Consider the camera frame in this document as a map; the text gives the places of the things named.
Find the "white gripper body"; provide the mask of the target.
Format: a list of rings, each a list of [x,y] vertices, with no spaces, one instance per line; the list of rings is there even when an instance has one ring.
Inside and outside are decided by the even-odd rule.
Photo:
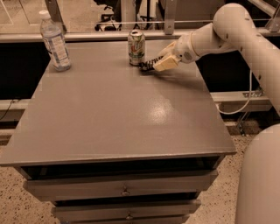
[[[194,51],[192,43],[192,34],[184,34],[175,41],[173,50],[178,61],[189,64],[200,58]]]

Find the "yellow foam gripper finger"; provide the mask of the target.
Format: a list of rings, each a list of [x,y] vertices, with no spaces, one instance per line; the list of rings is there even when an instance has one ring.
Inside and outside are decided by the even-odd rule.
[[[156,62],[153,64],[152,67],[156,71],[162,72],[164,70],[175,68],[180,61],[181,61],[180,57],[173,54],[169,54],[169,55],[157,57]]]
[[[172,43],[170,43],[167,47],[165,47],[163,50],[161,50],[157,56],[158,57],[164,57],[164,56],[175,56],[175,46],[176,46],[177,42],[173,41]]]

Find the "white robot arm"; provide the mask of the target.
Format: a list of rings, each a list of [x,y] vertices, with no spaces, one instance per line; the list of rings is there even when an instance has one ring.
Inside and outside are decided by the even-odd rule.
[[[158,56],[164,71],[210,53],[237,50],[276,111],[280,111],[280,50],[256,29],[247,10],[228,3],[213,22],[181,36]],[[280,124],[260,132],[245,151],[234,224],[280,224]]]

